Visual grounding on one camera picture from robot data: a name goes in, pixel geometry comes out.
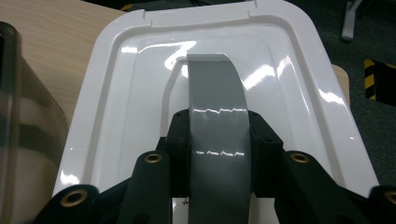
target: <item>brass ring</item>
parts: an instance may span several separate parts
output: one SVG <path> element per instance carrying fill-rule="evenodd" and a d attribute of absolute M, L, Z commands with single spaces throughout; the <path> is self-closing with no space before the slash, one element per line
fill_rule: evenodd
<path fill-rule="evenodd" d="M 159 162 L 163 159 L 163 156 L 157 153 L 152 153 L 147 155 L 147 157 L 145 158 L 145 161 L 148 163 L 156 163 Z"/>
<path fill-rule="evenodd" d="M 300 154 L 300 153 L 293 153 L 291 154 L 291 158 L 294 161 L 300 162 L 300 163 L 307 163 L 309 162 L 309 158 L 307 158 L 305 155 Z"/>
<path fill-rule="evenodd" d="M 385 197 L 393 204 L 396 204 L 396 191 L 385 192 Z"/>
<path fill-rule="evenodd" d="M 79 196 L 78 198 L 70 199 L 72 196 Z M 63 207 L 73 207 L 79 205 L 80 203 L 84 202 L 87 199 L 88 193 L 85 189 L 75 189 L 71 192 L 68 192 L 66 195 L 62 197 L 61 206 Z"/>

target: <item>white container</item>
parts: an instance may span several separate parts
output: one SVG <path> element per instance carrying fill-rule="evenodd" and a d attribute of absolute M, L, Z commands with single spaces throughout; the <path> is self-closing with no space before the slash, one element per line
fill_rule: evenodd
<path fill-rule="evenodd" d="M 312 21 L 288 2 L 131 12 L 99 35 L 78 98 L 54 193 L 74 184 L 108 189 L 166 136 L 189 106 L 187 53 L 224 53 L 286 150 L 314 156 L 363 196 L 378 185 L 360 134 Z M 174 223 L 187 206 L 174 200 Z M 250 223 L 277 223 L 271 199 L 251 201 Z"/>

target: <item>wooden tabletop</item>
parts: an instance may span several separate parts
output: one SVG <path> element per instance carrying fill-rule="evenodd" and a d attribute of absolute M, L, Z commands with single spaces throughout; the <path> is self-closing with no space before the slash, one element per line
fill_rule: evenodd
<path fill-rule="evenodd" d="M 96 37 L 122 14 L 78 0 L 0 0 L 0 21 L 21 34 L 23 58 L 69 124 Z M 337 76 L 348 93 L 346 73 Z"/>

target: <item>black and yellow striped object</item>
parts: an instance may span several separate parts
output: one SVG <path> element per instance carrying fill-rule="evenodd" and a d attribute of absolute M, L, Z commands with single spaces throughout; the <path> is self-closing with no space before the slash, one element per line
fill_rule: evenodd
<path fill-rule="evenodd" d="M 366 98 L 396 105 L 396 66 L 364 60 L 364 89 Z"/>

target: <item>gray plastic piece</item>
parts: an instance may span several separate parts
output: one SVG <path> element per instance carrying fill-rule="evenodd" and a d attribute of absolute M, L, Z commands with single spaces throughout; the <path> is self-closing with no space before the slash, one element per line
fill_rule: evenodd
<path fill-rule="evenodd" d="M 222 54 L 187 55 L 190 224 L 248 223 L 250 135 L 242 82 Z"/>

